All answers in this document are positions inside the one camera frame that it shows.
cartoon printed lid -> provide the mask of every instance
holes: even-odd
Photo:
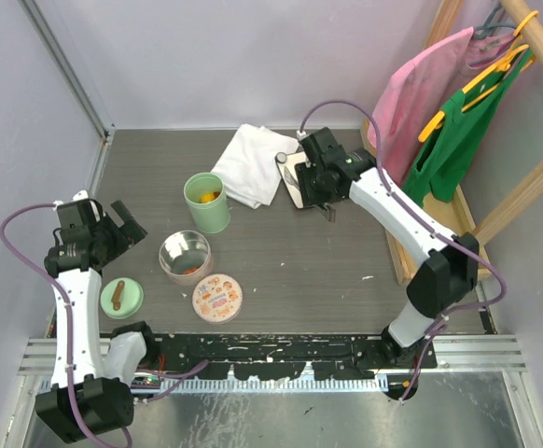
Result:
[[[201,280],[193,291],[195,313],[211,324],[230,322],[243,306],[243,291],[232,277],[214,273]]]

yellow clothes hanger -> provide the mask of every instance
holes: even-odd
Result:
[[[489,67],[487,67],[485,70],[483,70],[481,73],[479,73],[473,80],[471,80],[468,84],[465,85],[465,87],[462,88],[463,93],[469,93],[475,86],[479,85],[488,75],[490,75],[493,72],[507,72],[509,68],[512,66],[512,62],[514,61],[514,58],[516,56],[527,50],[529,46],[527,44],[522,44],[518,47],[520,42],[522,41],[522,36],[519,36],[519,33],[521,29],[524,27],[524,25],[534,16],[537,16],[539,14],[539,11],[532,11],[528,16],[524,18],[523,21],[518,25],[516,30],[514,30],[514,36],[516,37],[516,40],[512,43],[506,54],[496,61],[495,63],[491,64]],[[535,55],[533,55],[529,61],[524,65],[524,67],[521,69],[521,72],[526,70],[533,62],[535,61]],[[473,101],[468,103],[462,108],[462,111],[467,111],[470,107],[473,105],[476,105],[478,102],[480,102],[482,99],[487,97],[490,93],[492,93],[499,83],[492,86],[492,88],[488,89],[487,91],[484,91],[479,95],[477,98],[475,98]],[[446,114],[444,114],[441,110],[426,124],[426,126],[423,128],[421,133],[419,134],[419,142],[424,143],[427,138],[429,138],[429,135],[431,135],[432,132],[434,132],[436,129],[439,129],[443,126],[443,119],[445,118]]]

green cup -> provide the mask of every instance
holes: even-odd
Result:
[[[205,193],[215,193],[219,196],[210,203],[201,203]],[[190,214],[193,216],[197,229],[205,233],[218,233],[226,229],[230,223],[230,210],[226,200],[224,182],[212,173],[194,175],[185,184],[185,200]]]

black mounting plate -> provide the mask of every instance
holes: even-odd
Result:
[[[314,378],[354,380],[373,378],[377,369],[412,369],[415,356],[391,364],[380,353],[379,335],[364,334],[155,334],[160,353],[165,355],[164,369],[181,373],[204,359],[210,364],[199,378],[223,380],[230,366],[234,376],[247,380],[279,380],[300,376],[311,362]],[[436,368],[430,350],[422,367]]]

green apron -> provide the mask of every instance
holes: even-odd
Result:
[[[443,127],[429,135],[412,164],[402,190],[420,206],[423,198],[432,190],[440,201],[452,200],[456,187],[465,176],[477,152],[480,141],[494,117],[499,102],[516,76],[532,55],[530,49],[507,72],[495,72],[467,94],[457,91],[440,109],[446,114]],[[465,104],[477,98],[483,91],[499,85],[486,98],[462,111]]]

